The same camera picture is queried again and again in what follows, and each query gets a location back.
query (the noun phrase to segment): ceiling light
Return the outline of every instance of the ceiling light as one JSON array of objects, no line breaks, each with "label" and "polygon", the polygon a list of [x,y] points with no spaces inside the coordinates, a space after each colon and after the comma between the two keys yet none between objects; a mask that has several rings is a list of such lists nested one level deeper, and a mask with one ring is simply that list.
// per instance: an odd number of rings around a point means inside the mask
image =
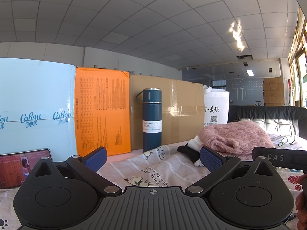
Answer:
[{"label": "ceiling light", "polygon": [[246,70],[246,72],[248,73],[249,76],[254,76],[254,73],[252,70]]}]

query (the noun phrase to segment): blue gripper pad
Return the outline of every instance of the blue gripper pad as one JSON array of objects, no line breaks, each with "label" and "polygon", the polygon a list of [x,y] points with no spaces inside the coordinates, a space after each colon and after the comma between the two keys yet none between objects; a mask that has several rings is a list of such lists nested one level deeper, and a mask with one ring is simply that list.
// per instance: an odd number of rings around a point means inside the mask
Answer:
[{"label": "blue gripper pad", "polygon": [[201,163],[210,171],[213,172],[217,168],[221,167],[227,159],[220,155],[219,153],[215,152],[214,150],[210,149],[207,146],[201,148],[199,157]]},{"label": "blue gripper pad", "polygon": [[90,154],[84,156],[81,162],[94,172],[97,172],[105,163],[107,159],[107,151],[104,147],[99,147]]}]

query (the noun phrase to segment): drop ceiling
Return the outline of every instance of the drop ceiling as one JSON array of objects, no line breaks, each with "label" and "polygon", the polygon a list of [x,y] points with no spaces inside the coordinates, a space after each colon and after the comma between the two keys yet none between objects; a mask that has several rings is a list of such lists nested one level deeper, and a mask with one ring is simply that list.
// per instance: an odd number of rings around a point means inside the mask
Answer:
[{"label": "drop ceiling", "polygon": [[[95,47],[175,68],[287,57],[296,0],[0,0],[0,42]],[[240,52],[229,27],[240,22]]]}]

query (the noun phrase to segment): qr code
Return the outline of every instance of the qr code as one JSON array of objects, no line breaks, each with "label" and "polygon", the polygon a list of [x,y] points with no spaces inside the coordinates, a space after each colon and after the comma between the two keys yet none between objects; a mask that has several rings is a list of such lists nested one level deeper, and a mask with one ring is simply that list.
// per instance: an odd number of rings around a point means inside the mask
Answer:
[{"label": "qr code", "polygon": [[217,122],[217,116],[211,116],[210,122],[216,123]]}]

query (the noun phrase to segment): bottle label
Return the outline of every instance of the bottle label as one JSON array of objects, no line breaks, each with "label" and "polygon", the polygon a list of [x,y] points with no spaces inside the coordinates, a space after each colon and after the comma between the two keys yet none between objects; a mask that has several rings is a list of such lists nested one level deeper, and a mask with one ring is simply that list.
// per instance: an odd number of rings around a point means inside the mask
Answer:
[{"label": "bottle label", "polygon": [[143,132],[146,132],[146,133],[162,132],[162,120],[160,121],[143,120]]}]

